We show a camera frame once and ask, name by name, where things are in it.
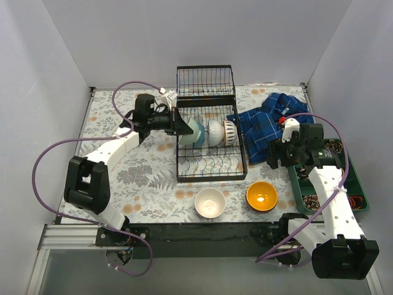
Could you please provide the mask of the blue ceramic bowl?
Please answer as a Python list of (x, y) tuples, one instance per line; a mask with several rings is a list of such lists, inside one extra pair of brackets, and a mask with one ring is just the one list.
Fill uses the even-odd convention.
[(180, 146), (192, 145), (193, 148), (200, 148), (204, 143), (204, 127), (201, 123), (191, 118), (188, 122), (188, 126), (192, 129), (192, 133), (189, 135), (181, 135), (179, 137)]

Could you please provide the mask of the plain white bowl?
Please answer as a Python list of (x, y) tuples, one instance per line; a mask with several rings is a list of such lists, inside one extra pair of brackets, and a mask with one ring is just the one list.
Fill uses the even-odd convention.
[(217, 146), (224, 139), (224, 127), (216, 120), (209, 120), (208, 122), (209, 145), (211, 147)]

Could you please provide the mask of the white bowl with blue leaves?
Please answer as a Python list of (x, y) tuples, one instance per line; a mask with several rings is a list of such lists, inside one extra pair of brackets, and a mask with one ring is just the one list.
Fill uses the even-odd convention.
[(229, 120), (223, 121), (223, 127), (224, 127), (224, 144), (226, 146), (231, 146), (235, 143), (237, 139), (237, 127), (233, 122)]

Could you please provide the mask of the white ceramic bowl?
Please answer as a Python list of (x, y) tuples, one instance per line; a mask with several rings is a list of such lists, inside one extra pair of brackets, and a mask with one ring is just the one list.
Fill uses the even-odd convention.
[(207, 219), (219, 217), (226, 207), (226, 200), (221, 191), (215, 188), (205, 188), (194, 198), (196, 212)]

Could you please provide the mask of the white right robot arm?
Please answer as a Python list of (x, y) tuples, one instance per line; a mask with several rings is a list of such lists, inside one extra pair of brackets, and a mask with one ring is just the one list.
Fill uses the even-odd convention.
[(327, 147), (321, 124), (301, 124), (286, 119), (282, 137), (270, 141), (267, 164), (276, 169), (282, 165), (299, 165), (307, 172), (317, 195), (318, 215), (324, 220), (324, 232), (319, 232), (307, 217), (282, 217), (278, 238), (285, 244), (298, 241), (311, 256), (318, 278), (363, 280), (377, 256), (376, 241), (365, 237), (349, 204), (344, 187), (340, 156)]

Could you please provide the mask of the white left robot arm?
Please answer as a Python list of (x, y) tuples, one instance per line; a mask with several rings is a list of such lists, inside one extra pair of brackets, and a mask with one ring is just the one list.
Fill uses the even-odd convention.
[(125, 227), (128, 219), (110, 203), (109, 173), (132, 149), (138, 147), (152, 130), (163, 130), (169, 135), (190, 135), (191, 127), (172, 106), (177, 92), (171, 90), (160, 97), (150, 94), (137, 96), (134, 109), (125, 114), (113, 135), (98, 149), (85, 157), (75, 156), (69, 161), (64, 200), (84, 210), (96, 222), (112, 229), (109, 238), (118, 246), (130, 241), (131, 232)]

